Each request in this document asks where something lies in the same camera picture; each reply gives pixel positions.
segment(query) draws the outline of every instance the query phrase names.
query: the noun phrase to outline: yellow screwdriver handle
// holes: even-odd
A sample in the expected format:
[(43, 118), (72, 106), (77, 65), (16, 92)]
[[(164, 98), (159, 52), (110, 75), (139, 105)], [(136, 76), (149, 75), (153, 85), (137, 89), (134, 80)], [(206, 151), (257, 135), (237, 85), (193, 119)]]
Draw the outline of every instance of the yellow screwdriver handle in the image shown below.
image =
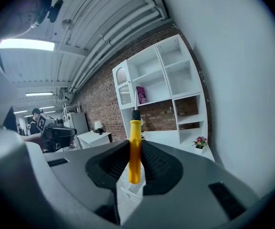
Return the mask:
[(141, 121), (130, 121), (130, 160), (129, 160), (129, 174), (128, 180), (132, 184), (137, 184), (141, 181)]

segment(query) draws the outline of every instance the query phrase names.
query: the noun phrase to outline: potted flower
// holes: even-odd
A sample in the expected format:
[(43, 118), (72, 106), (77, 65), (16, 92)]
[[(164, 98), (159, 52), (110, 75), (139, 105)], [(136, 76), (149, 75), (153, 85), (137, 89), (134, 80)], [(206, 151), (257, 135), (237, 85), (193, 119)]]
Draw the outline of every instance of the potted flower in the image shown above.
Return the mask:
[(193, 141), (194, 144), (192, 146), (195, 146), (196, 154), (202, 154), (203, 148), (208, 145), (206, 141), (207, 139), (203, 136), (199, 136), (196, 141)]

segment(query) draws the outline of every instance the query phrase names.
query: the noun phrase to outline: white desk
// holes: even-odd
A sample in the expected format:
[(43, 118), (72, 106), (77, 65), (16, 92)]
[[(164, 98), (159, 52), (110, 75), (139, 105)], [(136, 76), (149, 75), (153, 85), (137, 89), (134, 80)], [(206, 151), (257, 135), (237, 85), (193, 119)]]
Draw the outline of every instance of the white desk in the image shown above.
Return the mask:
[(86, 132), (77, 137), (82, 148), (89, 148), (110, 143), (110, 134), (110, 132), (103, 132), (101, 135), (99, 133)]
[[(171, 146), (186, 152), (195, 153), (195, 147), (192, 146), (193, 140), (179, 144), (178, 131), (146, 131), (145, 140), (163, 145)], [(201, 156), (204, 156), (215, 162), (212, 152), (208, 146), (203, 148)]]

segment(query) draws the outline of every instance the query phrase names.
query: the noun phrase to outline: black slot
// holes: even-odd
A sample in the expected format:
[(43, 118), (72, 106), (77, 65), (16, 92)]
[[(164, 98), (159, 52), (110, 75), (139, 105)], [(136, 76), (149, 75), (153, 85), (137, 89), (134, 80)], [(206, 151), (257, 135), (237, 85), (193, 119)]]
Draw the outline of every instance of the black slot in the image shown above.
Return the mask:
[(209, 188), (223, 207), (230, 220), (245, 212), (246, 209), (229, 192), (228, 188), (223, 183), (217, 182), (210, 184)]
[(68, 163), (68, 161), (65, 158), (60, 158), (52, 161), (47, 161), (47, 163), (50, 167), (53, 167), (53, 166), (58, 166), (58, 165)]

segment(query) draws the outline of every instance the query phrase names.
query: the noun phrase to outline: screwdriver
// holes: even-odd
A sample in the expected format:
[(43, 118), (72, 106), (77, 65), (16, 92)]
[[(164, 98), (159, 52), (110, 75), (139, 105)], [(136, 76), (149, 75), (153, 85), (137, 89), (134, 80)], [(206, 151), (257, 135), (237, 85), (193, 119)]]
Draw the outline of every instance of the screwdriver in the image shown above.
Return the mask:
[(132, 111), (130, 121), (130, 159), (128, 180), (132, 184), (141, 181), (141, 149), (142, 149), (142, 127), (141, 112), (137, 109), (137, 92), (135, 93), (135, 108)]

